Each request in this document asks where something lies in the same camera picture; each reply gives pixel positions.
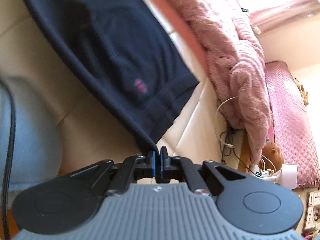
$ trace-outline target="black cable tangle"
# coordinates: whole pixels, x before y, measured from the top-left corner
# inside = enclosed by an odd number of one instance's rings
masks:
[[[226,135],[226,138],[228,136],[228,140],[229,140],[229,143],[230,144],[233,144],[233,136],[232,136],[232,131],[230,129],[228,129],[227,131],[224,131],[220,134],[219,138],[221,139],[222,135],[227,133]],[[223,147],[222,149],[222,146],[221,146],[221,141],[219,141],[219,146],[220,146],[220,152],[222,153],[222,158],[223,157],[229,157],[231,155],[231,152],[233,151],[233,154],[237,157],[237,159],[244,165],[244,167],[246,167],[248,169],[248,171],[250,171],[252,174],[255,174],[255,172],[253,172],[239,157],[238,155],[236,155],[236,152],[235,152],[235,149],[234,148],[230,148],[230,152],[228,155],[225,155],[223,152],[224,152],[224,149],[226,146]]]
[[[5,167],[4,167],[4,176],[3,176],[2,192],[1,192],[2,226],[3,226],[4,239],[10,240],[10,233],[9,233],[8,220],[7,220],[7,207],[8,207],[9,182],[10,182],[12,159],[13,159],[14,137],[15,137],[15,130],[16,130],[16,108],[15,108],[15,103],[14,103],[13,95],[11,93],[10,88],[1,79],[0,79],[0,85],[4,87],[4,89],[7,91],[9,95],[10,109],[11,109],[9,143],[8,143],[7,158],[6,158]]]

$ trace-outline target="screw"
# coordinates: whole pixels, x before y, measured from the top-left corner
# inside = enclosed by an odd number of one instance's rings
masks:
[[[201,196],[209,196],[210,192],[208,190],[206,190],[206,189],[198,188],[198,189],[195,190],[195,194],[201,195]]]
[[[161,186],[155,186],[154,188],[153,188],[153,191],[155,191],[155,192],[160,192],[160,191],[162,191],[163,190],[163,188],[161,187]]]
[[[121,194],[116,189],[109,189],[107,191],[107,195],[109,195],[109,196],[117,196],[117,197],[121,196]]]

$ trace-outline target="white cable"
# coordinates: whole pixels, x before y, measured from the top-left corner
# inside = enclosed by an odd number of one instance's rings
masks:
[[[266,163],[265,163],[265,161],[263,159],[261,159],[261,162],[262,162],[262,167],[263,167],[262,169],[265,170],[266,169]]]
[[[276,170],[276,167],[274,166],[274,164],[272,163],[271,160],[269,160],[267,157],[265,157],[263,154],[261,154],[262,157],[264,157],[268,162],[271,163],[272,167],[274,168],[274,172],[276,174],[276,178],[275,178],[275,181],[277,180],[277,170]]]
[[[234,99],[234,98],[237,98],[237,97],[229,98],[229,99],[227,99],[226,101],[224,101],[223,103],[221,103],[221,104],[218,106],[217,111],[216,111],[216,120],[215,120],[216,122],[215,122],[215,123],[218,123],[218,112],[219,112],[221,106],[223,106],[226,102],[228,102],[228,101],[230,101],[230,100],[232,100],[232,99]],[[221,138],[219,138],[219,135],[217,134],[216,129],[214,129],[214,133],[216,134],[216,137],[217,137],[218,141],[220,141],[223,145],[225,145],[225,146],[227,146],[227,147],[229,147],[229,148],[233,148],[233,145],[232,145],[232,144],[230,144],[230,143],[225,143]]]
[[[263,171],[259,171],[258,173],[254,174],[254,177],[255,176],[258,176],[259,174],[265,172],[265,171],[273,171],[272,169],[266,169],[266,170],[263,170]]]

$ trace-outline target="stuffed toy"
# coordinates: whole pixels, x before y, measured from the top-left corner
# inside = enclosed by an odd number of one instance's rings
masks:
[[[304,91],[304,87],[303,85],[300,84],[299,80],[294,78],[294,82],[296,83],[299,91],[300,91],[300,94],[301,94],[301,97],[302,97],[302,100],[303,100],[303,103],[305,106],[309,105],[309,101],[308,101],[308,91]]]
[[[284,156],[281,154],[281,149],[274,142],[270,142],[270,141],[266,142],[266,146],[262,150],[262,155],[264,155],[270,161],[272,161],[272,163],[274,164],[274,166],[276,168],[276,171],[274,171],[274,172],[279,171],[282,167],[282,164],[284,164]],[[271,165],[271,163],[268,160],[266,160],[264,157],[262,157],[262,160],[264,160],[264,162],[265,162],[265,167],[263,167],[262,162],[260,162],[259,163],[260,169],[265,168],[265,170],[267,170],[267,169],[274,170],[273,166]]]

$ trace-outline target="black fabric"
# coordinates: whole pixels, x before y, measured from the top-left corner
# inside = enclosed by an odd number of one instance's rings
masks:
[[[66,65],[140,148],[157,150],[198,81],[143,0],[25,3]]]

